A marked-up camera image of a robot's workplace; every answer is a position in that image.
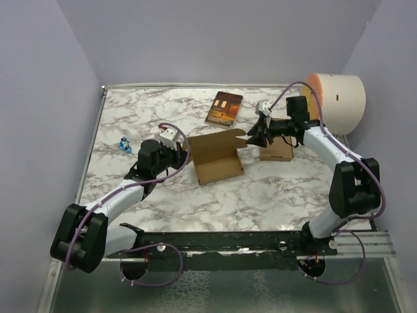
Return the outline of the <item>small blue toy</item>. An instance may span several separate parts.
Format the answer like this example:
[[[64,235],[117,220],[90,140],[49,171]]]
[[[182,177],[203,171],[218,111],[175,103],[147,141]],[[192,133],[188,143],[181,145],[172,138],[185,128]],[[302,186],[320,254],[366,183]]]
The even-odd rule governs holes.
[[[128,139],[125,137],[125,136],[123,136],[121,139],[120,139],[120,142],[119,142],[119,149],[121,150],[121,151],[124,151],[125,153],[127,153],[127,154],[130,154],[131,152],[132,152],[132,149],[131,149],[131,147],[130,147],[130,142],[128,141]]]

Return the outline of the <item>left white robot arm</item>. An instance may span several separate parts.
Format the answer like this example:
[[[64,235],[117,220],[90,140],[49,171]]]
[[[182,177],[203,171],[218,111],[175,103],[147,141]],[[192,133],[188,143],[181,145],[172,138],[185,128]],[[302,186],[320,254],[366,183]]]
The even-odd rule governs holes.
[[[179,142],[168,147],[156,140],[145,140],[137,161],[112,191],[86,205],[73,203],[62,216],[52,241],[50,256],[67,268],[85,273],[94,271],[102,258],[123,250],[132,258],[143,252],[144,242],[139,229],[109,225],[129,207],[143,201],[164,178],[159,175],[169,168],[179,173],[190,158]]]

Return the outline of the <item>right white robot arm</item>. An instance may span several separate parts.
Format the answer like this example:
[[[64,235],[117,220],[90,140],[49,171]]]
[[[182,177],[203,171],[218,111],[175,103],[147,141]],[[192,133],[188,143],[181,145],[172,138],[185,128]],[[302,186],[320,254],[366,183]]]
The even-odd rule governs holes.
[[[248,131],[246,143],[266,148],[275,138],[293,137],[332,170],[329,205],[318,217],[305,223],[300,234],[301,251],[314,255],[336,230],[380,206],[379,163],[351,152],[318,119],[311,119],[304,96],[287,98],[286,107],[288,119],[273,119],[269,104],[259,102],[255,107],[259,118]]]

